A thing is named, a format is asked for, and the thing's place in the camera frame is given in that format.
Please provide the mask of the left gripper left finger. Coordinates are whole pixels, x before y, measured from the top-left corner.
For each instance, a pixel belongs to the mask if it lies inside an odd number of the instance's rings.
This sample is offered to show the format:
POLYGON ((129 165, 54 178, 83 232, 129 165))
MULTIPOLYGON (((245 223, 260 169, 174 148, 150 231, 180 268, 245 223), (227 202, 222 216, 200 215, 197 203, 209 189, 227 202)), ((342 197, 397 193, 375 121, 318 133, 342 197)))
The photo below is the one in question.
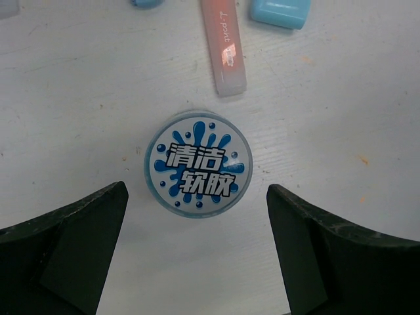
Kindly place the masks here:
POLYGON ((128 199, 119 181, 1 229, 1 313, 96 314, 128 199))

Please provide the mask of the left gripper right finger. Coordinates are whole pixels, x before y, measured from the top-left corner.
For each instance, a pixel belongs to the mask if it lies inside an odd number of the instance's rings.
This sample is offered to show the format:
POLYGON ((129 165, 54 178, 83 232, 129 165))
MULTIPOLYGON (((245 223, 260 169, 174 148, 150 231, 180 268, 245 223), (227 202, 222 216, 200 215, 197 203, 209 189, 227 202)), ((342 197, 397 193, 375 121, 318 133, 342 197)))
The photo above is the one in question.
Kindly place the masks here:
POLYGON ((266 195, 292 314, 418 314, 419 242, 354 224, 283 186, 266 195))

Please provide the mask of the blue correction tape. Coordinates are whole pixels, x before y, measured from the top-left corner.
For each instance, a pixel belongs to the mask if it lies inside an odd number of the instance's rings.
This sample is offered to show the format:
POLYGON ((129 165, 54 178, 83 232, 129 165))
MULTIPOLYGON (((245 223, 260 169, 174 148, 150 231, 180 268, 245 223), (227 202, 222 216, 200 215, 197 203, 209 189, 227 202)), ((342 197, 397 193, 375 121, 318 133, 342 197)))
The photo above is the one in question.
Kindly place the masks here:
POLYGON ((164 0, 130 0, 130 3, 139 9, 152 9, 160 6, 164 0))

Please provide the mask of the blue highlighter pen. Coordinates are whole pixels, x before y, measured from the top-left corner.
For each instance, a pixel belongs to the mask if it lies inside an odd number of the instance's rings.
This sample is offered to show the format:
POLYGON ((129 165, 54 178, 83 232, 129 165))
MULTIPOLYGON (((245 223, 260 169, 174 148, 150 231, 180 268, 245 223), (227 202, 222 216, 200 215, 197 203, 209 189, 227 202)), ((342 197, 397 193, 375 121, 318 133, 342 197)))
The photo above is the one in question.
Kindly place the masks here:
POLYGON ((0 0, 0 20, 16 16, 19 12, 19 0, 0 0))

